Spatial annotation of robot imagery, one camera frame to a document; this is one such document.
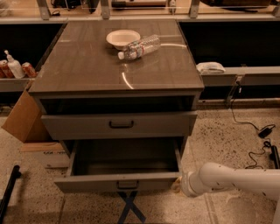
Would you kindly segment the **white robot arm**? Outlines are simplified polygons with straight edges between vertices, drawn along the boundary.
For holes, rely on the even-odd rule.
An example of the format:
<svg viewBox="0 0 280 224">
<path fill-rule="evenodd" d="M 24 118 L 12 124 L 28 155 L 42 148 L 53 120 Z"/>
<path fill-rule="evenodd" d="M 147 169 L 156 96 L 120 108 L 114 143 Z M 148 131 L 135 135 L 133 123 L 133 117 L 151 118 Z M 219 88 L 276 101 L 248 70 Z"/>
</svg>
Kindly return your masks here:
<svg viewBox="0 0 280 224">
<path fill-rule="evenodd" d="M 174 192 L 181 191 L 187 197 L 224 192 L 234 188 L 276 200 L 276 211 L 272 224 L 280 224 L 279 169 L 234 169 L 208 162 L 197 171 L 183 173 L 171 185 Z"/>
</svg>

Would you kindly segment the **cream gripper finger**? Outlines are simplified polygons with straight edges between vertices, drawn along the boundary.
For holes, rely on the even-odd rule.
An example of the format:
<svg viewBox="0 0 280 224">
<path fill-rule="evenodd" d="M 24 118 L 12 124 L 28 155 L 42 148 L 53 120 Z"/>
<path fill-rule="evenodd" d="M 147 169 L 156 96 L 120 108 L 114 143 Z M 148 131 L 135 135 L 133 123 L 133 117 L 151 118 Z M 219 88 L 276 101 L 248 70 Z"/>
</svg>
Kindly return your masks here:
<svg viewBox="0 0 280 224">
<path fill-rule="evenodd" d="M 181 179 L 177 178 L 171 185 L 171 189 L 175 192 L 175 193 L 179 193 L 181 191 Z"/>
</svg>

